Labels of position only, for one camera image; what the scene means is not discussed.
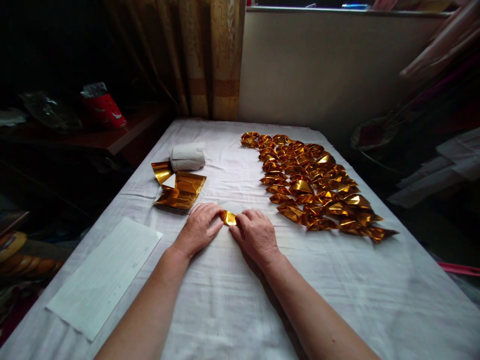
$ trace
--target red can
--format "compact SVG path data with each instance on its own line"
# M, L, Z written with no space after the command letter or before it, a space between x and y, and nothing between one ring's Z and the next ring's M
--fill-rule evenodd
M83 102L105 129L120 129L127 125L125 116L109 93L92 98L83 98Z

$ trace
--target table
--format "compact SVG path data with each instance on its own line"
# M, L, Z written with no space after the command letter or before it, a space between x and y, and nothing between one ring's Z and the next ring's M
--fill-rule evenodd
M240 146L240 136L247 131L286 134L323 145L358 182L374 211L385 218L381 225L399 234L373 245L336 230L306 233L304 227L278 214L269 201L259 182L263 171L258 152ZM96 354L186 221L184 215L152 207L159 186L150 163L167 160L174 144L196 141L206 142L206 166L196 171L209 178L203 201L235 201L267 214L281 251L381 358L478 357L480 311L322 134L293 126L184 119L170 125L99 217L0 349L1 359L85 359ZM164 236L99 335L89 343L45 305L122 217ZM289 340L288 326L274 305L224 226L189 266L163 357L294 359L296 342Z

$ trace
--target roll of toilet paper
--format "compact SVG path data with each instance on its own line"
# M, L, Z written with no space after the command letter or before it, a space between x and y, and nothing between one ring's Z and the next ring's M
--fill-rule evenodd
M175 145L170 149L170 163L176 173L182 170L198 170L205 165L205 142Z

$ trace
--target pile of gold paper ingots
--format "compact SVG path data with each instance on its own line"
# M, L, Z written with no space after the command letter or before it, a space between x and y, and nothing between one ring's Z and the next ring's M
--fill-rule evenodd
M339 229L343 233L366 236L375 243L398 234L373 225L383 220L362 195L355 180L323 146L292 141L286 135L246 132L244 147L258 149L265 176L260 180L272 193L270 201L293 222L309 231Z
M206 176L177 171L175 187L170 187L164 185L164 182L173 174L170 162L153 162L151 167L158 183L163 189L160 198L155 201L155 205L165 205L171 208L188 210L195 204L207 179Z

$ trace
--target curtain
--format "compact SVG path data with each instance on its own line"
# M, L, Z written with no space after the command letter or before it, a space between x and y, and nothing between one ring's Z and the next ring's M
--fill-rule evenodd
M236 120L245 0L104 0L110 34L147 90L181 116Z

